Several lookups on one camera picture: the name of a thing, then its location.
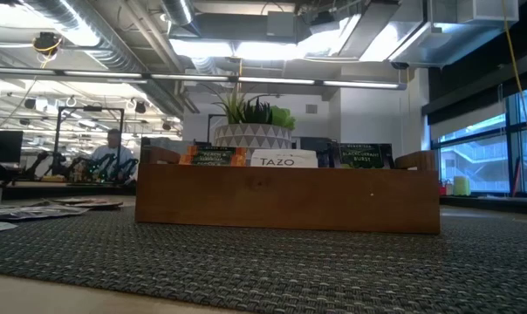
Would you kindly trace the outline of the potted green succulent plant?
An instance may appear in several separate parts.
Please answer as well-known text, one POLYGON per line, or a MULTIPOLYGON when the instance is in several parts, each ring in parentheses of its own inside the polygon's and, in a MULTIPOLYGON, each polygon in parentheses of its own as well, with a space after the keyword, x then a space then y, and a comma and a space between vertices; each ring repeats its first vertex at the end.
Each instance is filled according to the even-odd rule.
POLYGON ((256 149, 291 148, 296 118, 288 108, 264 101, 271 94, 249 97, 247 92, 241 92, 239 84, 226 93, 204 87, 218 98, 213 105, 221 108, 226 118, 226 123, 214 131, 214 146, 245 148, 248 158, 256 149))

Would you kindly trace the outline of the wooden tea organizer tray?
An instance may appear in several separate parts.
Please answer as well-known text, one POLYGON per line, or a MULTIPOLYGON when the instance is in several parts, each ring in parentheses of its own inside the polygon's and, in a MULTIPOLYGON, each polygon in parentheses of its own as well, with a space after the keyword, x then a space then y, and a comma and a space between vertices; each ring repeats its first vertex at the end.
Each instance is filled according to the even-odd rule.
POLYGON ((437 234, 431 151, 402 169, 224 167, 142 162, 137 222, 437 234))

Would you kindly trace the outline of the grey woven placemat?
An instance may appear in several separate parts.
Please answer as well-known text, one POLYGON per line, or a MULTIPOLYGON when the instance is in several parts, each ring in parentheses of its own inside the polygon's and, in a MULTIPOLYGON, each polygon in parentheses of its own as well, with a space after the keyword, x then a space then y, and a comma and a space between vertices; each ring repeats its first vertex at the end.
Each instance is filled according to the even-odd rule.
POLYGON ((0 232, 0 274, 263 314, 527 314, 527 222, 439 235, 138 223, 130 208, 0 232))

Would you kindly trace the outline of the long linear light fixture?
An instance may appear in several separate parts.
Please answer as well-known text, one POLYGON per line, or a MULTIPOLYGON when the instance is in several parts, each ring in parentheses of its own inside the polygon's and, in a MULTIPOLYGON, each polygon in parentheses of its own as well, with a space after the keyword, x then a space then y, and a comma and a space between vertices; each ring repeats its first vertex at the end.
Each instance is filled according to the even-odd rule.
POLYGON ((110 83, 138 83, 146 84, 148 81, 172 80, 192 81, 210 83, 247 83, 247 84, 273 84, 273 85, 302 85, 317 87, 339 87, 339 88, 364 88, 381 90, 404 90, 404 83, 387 83, 377 81, 344 81, 344 80, 320 80, 307 78, 266 78, 249 76, 223 76, 223 75, 198 75, 198 74, 161 74, 148 72, 96 72, 59 69, 35 69, 19 67, 0 67, 1 77, 37 77, 46 79, 49 77, 62 80, 75 79, 100 79, 110 83))

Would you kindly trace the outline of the person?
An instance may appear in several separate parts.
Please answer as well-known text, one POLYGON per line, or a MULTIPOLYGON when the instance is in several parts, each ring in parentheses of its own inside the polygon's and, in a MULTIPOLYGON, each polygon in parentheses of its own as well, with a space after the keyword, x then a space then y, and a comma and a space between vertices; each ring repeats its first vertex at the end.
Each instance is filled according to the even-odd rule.
POLYGON ((132 151, 121 145, 121 132, 118 129, 107 132, 107 143, 93 151, 91 161, 101 179, 120 183, 132 180, 138 163, 132 151))

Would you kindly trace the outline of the yellow-green cylinder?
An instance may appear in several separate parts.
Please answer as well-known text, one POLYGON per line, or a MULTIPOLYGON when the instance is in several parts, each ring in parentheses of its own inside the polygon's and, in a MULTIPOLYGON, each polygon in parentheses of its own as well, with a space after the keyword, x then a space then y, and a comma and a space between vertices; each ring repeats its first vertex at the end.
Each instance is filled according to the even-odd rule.
POLYGON ((470 196, 470 182, 467 176, 455 176, 454 177, 454 196, 470 196))

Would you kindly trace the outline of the black computer monitor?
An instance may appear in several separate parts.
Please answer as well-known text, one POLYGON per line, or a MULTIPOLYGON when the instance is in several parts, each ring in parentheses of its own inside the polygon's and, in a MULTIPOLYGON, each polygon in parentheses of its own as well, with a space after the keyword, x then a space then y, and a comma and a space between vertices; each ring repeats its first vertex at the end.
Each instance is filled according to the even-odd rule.
POLYGON ((19 163, 23 145, 22 131, 0 131, 0 163, 19 163))

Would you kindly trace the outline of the silver round air duct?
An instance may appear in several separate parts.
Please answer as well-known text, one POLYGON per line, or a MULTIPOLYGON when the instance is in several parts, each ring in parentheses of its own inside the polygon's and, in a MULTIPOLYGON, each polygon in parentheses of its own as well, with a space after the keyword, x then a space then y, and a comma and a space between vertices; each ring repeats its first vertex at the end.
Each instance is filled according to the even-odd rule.
MULTIPOLYGON (((81 47, 110 72, 148 72, 148 68, 88 0, 18 0, 26 9, 48 21, 64 38, 81 47)), ((185 110, 195 113, 184 96, 162 83, 131 84, 163 113, 182 118, 185 110)))

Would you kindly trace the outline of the black stand frame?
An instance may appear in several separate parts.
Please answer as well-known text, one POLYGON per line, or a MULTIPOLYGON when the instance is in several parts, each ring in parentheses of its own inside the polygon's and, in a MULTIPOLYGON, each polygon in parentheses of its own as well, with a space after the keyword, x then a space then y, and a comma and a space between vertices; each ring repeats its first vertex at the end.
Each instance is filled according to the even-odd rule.
POLYGON ((124 110, 120 108, 104 108, 102 106, 93 106, 93 105, 74 106, 74 107, 60 106, 58 108, 55 142, 54 142, 54 149, 52 152, 52 155, 53 155, 52 165, 53 166, 59 161, 59 157, 61 156, 61 154, 58 152, 58 144, 59 144, 59 137, 60 137, 60 128, 61 128, 62 123, 65 121, 65 118, 63 117, 65 110, 70 110, 71 113, 74 113, 76 110, 81 110, 84 112, 102 112, 103 110, 120 112, 120 118, 118 119, 120 123, 120 129, 119 129, 118 134, 116 135, 117 137, 116 147, 118 148, 118 152, 116 153, 116 160, 113 163, 113 171, 104 177, 106 181, 115 181, 118 178, 118 174, 120 171, 119 166, 120 166, 121 137, 122 137, 123 123, 124 123, 124 110))

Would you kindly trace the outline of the silver rectangular air duct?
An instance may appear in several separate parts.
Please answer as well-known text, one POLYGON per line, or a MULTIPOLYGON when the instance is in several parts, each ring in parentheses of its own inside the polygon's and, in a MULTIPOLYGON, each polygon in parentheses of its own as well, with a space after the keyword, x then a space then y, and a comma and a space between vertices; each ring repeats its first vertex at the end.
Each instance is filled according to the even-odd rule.
POLYGON ((519 21, 524 0, 368 0, 360 62, 451 65, 519 21))

